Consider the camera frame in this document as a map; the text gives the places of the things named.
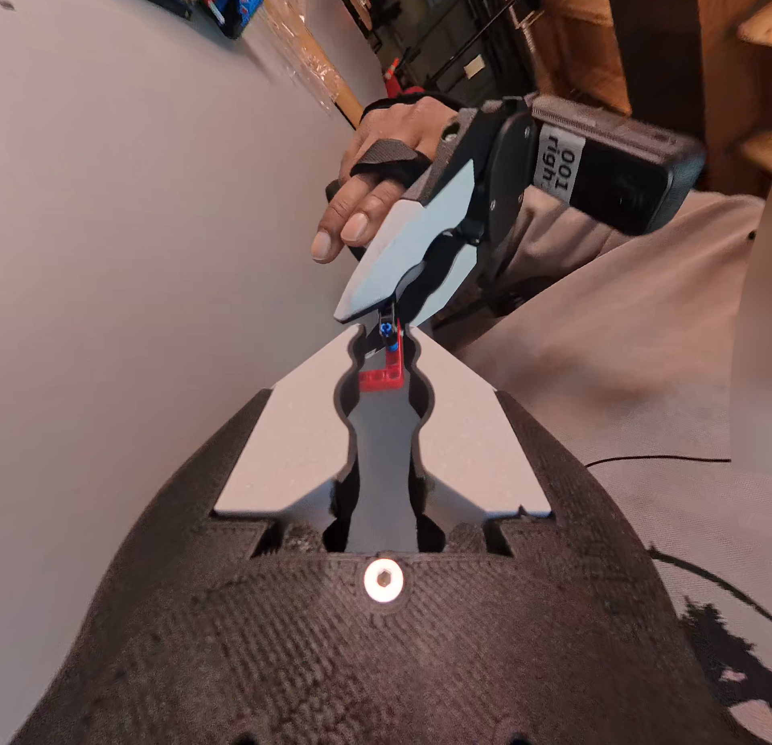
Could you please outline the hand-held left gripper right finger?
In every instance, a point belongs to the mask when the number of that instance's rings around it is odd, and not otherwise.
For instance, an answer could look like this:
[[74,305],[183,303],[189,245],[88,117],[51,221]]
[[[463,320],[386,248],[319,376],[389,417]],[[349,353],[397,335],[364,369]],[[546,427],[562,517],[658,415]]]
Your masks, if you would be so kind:
[[552,511],[496,389],[419,329],[411,380],[427,392],[411,445],[432,521],[490,521]]

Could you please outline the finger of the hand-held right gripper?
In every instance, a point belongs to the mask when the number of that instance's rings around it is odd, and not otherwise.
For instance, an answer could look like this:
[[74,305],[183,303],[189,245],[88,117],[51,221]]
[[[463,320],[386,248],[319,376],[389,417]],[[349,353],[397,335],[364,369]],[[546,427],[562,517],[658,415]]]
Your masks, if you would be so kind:
[[442,309],[477,262],[478,238],[461,232],[401,232],[394,239],[403,272],[394,294],[403,329],[419,325]]
[[426,206],[416,200],[399,200],[389,211],[380,230],[359,261],[343,291],[333,318],[339,323],[346,324],[362,318],[391,300],[394,300],[396,305],[394,291],[398,287],[403,272],[398,268],[398,259],[394,253],[395,237],[401,232],[409,234],[427,232],[430,238],[434,238],[440,232],[458,232],[458,227],[466,217],[474,190],[474,163],[470,160]]

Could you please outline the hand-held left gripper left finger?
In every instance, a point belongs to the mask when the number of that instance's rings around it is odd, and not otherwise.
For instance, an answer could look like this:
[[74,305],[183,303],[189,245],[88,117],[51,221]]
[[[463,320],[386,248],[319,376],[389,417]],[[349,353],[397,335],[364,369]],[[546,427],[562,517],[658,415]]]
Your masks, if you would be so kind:
[[343,382],[358,379],[351,325],[271,389],[215,505],[218,517],[333,517],[354,463]]

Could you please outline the black lego beam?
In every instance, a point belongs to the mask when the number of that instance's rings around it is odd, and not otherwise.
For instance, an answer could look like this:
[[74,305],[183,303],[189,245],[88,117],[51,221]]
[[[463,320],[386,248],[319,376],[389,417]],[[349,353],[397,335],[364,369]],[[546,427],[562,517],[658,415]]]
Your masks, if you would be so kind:
[[379,325],[381,322],[390,321],[390,322],[398,323],[400,328],[400,340],[401,340],[402,329],[401,329],[400,321],[395,307],[396,307],[395,302],[390,302],[386,306],[383,306],[378,309],[378,317],[376,319],[376,322],[373,325],[372,329],[369,330],[365,339],[365,343],[364,343],[365,358],[371,358],[372,356],[375,356],[381,351],[385,351],[387,356],[390,356],[391,354],[395,354],[397,352],[397,351],[394,353],[387,352],[386,349],[383,347],[383,344],[381,343],[381,336],[379,334]]

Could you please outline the red angled lego beam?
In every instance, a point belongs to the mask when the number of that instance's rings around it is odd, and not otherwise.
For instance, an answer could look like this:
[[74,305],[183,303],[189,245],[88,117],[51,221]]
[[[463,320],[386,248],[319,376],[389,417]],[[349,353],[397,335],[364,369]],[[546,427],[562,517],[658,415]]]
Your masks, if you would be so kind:
[[397,391],[404,386],[404,346],[401,334],[400,347],[395,354],[385,353],[384,368],[359,372],[359,390],[362,393]]

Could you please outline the person's right hand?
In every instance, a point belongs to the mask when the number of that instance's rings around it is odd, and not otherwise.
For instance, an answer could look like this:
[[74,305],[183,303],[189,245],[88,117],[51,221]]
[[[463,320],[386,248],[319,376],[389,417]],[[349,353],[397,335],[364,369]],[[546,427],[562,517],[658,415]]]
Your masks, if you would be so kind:
[[441,134],[458,112],[440,99],[422,96],[413,103],[396,103],[366,113],[344,151],[338,179],[341,187],[318,224],[311,256],[320,264],[332,262],[344,246],[368,245],[405,188],[397,181],[373,174],[351,175],[351,169],[378,140],[398,140],[409,149],[435,158]]

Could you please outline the brown cardboard box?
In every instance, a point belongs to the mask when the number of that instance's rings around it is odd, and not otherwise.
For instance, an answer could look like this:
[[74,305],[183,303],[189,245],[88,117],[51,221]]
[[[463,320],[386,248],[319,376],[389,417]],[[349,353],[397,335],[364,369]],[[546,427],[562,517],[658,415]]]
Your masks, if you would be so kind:
[[556,92],[630,116],[610,0],[541,0],[534,26]]

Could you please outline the person's beige sweatshirt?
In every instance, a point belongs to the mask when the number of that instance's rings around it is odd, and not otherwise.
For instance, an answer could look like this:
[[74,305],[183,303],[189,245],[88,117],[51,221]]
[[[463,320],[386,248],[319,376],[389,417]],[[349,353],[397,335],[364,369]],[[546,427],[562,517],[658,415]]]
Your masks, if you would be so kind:
[[489,302],[438,338],[589,468],[669,592],[713,697],[770,743],[770,477],[731,463],[729,384],[761,198],[692,191],[626,238],[530,187]]

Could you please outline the black storage case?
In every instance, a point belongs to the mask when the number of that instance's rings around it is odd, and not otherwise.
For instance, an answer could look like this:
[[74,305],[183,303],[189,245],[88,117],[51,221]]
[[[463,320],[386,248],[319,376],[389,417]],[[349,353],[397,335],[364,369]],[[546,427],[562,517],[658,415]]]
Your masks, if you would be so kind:
[[361,103],[388,88],[464,103],[537,89],[541,0],[306,0],[307,22]]

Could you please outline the clear plastic bag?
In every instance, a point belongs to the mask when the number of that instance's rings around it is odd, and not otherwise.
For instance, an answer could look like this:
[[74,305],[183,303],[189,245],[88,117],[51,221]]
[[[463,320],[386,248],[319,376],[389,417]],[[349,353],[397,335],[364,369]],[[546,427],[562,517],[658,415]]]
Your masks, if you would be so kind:
[[309,0],[263,0],[259,11],[288,67],[325,109],[337,108],[346,121],[357,128],[363,105],[313,35],[307,24],[309,7]]

